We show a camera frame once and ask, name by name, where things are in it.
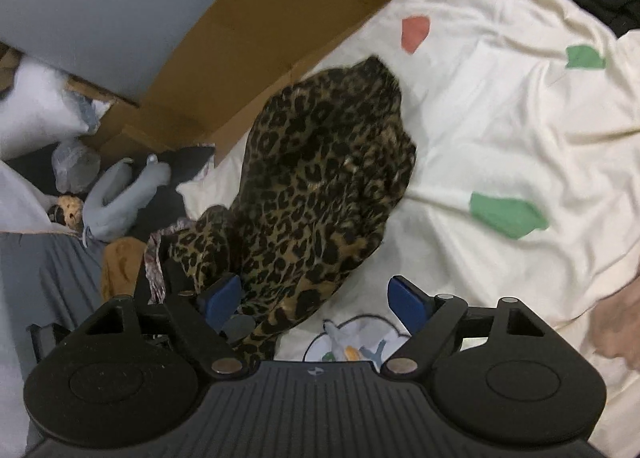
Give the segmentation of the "cream bear print bedsheet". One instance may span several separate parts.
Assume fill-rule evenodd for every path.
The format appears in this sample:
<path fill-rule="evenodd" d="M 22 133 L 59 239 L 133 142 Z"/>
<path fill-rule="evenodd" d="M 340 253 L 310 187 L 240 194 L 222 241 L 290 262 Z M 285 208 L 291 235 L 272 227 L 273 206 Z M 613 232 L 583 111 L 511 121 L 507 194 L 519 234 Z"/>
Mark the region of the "cream bear print bedsheet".
<path fill-rule="evenodd" d="M 526 303 L 600 372 L 594 446 L 639 452 L 639 374 L 588 340 L 597 303 L 639 269 L 639 35 L 572 0 L 391 0 L 322 59 L 396 74 L 416 166 L 385 237 L 282 334 L 278 360 L 386 360 L 407 331 L 402 275 L 473 305 Z"/>

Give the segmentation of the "brown cardboard sheet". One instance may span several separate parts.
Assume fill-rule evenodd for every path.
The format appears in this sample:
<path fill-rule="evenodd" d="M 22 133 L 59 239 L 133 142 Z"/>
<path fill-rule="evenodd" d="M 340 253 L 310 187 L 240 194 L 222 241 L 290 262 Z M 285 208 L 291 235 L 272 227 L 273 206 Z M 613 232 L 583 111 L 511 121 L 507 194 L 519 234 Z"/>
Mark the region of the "brown cardboard sheet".
<path fill-rule="evenodd" d="M 266 99 L 389 0 L 216 0 L 135 104 L 119 97 L 84 142 L 111 164 L 213 144 L 225 155 Z"/>

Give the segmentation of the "grey blue blanket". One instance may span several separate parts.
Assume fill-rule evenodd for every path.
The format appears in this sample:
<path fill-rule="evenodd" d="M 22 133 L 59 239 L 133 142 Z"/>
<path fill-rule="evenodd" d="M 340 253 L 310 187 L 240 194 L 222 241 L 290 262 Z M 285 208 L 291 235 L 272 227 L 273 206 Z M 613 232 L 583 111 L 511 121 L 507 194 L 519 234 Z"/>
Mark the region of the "grey blue blanket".
<path fill-rule="evenodd" d="M 1 235 L 1 455 L 39 441 L 23 402 L 36 366 L 29 326 L 73 330 L 101 304 L 104 244 L 64 234 Z"/>

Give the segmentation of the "black garment in pile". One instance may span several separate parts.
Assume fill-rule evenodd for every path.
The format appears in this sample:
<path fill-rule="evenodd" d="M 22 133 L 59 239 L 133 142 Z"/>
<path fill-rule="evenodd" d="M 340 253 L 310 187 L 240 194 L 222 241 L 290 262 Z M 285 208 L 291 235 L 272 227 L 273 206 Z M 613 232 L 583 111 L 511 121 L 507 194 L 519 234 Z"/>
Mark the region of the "black garment in pile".
<path fill-rule="evenodd" d="M 139 211 L 127 235 L 147 242 L 152 233 L 171 226 L 179 218 L 185 218 L 186 208 L 177 187 L 193 180 L 214 153 L 213 146 L 190 146 L 161 152 L 158 160 L 170 166 L 169 183 L 160 186 L 152 200 Z"/>

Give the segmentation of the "leopard print garment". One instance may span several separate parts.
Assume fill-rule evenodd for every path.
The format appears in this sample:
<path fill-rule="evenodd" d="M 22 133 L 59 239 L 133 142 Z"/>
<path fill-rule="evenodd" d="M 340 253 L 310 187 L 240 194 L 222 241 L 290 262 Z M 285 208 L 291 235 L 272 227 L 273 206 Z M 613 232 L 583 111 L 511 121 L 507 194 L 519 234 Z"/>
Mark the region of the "leopard print garment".
<path fill-rule="evenodd" d="M 380 246 L 408 188 L 416 145 L 396 76 L 376 56 L 321 70 L 266 101 L 248 132 L 239 190 L 172 235 L 190 290 L 226 273 L 253 319 L 233 343 L 250 365 L 311 317 Z"/>

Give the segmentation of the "mustard brown garment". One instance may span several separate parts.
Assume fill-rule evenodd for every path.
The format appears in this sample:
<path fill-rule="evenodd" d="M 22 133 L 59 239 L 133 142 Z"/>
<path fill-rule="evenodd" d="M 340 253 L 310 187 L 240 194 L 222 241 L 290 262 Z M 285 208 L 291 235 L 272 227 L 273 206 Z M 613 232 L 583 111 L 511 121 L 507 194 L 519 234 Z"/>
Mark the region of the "mustard brown garment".
<path fill-rule="evenodd" d="M 146 244 L 134 237 L 122 237 L 108 244 L 103 252 L 101 273 L 102 302 L 114 296 L 133 296 Z"/>

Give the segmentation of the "grey neck pillow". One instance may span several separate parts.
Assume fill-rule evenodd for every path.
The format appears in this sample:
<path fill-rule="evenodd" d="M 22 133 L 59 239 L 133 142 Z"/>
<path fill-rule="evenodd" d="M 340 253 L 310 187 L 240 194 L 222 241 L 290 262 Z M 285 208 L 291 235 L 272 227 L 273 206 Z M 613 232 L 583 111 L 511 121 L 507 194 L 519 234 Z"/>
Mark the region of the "grey neck pillow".
<path fill-rule="evenodd" d="M 134 178 L 134 160 L 122 158 L 108 168 L 88 193 L 82 209 L 82 238 L 111 242 L 126 235 L 138 217 L 171 177 L 170 165 L 150 155 Z"/>

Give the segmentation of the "leopard plush toy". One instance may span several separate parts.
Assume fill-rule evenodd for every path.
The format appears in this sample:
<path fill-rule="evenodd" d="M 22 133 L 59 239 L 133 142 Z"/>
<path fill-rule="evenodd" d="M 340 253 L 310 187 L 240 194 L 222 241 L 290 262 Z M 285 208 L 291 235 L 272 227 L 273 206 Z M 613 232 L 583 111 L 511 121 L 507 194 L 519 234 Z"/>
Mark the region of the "leopard plush toy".
<path fill-rule="evenodd" d="M 80 233 L 84 228 L 82 209 L 84 202 L 75 196 L 59 196 L 56 203 L 48 210 L 48 217 L 52 223 L 63 225 L 74 232 Z"/>

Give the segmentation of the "paisley patterned scarf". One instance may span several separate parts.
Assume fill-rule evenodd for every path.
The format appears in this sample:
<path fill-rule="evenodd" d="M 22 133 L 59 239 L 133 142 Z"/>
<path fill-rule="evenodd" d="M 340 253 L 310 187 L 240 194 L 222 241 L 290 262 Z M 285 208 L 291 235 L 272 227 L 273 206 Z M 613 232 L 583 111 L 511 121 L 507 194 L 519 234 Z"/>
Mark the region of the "paisley patterned scarf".
<path fill-rule="evenodd" d="M 142 260 L 144 277 L 148 282 L 150 293 L 146 304 L 162 304 L 166 299 L 169 278 L 165 276 L 165 271 L 163 270 L 163 262 L 167 259 L 167 256 L 163 256 L 162 252 L 168 249 L 168 238 L 192 227 L 194 224 L 195 222 L 190 218 L 179 218 L 174 224 L 161 230 L 156 230 L 150 235 Z"/>

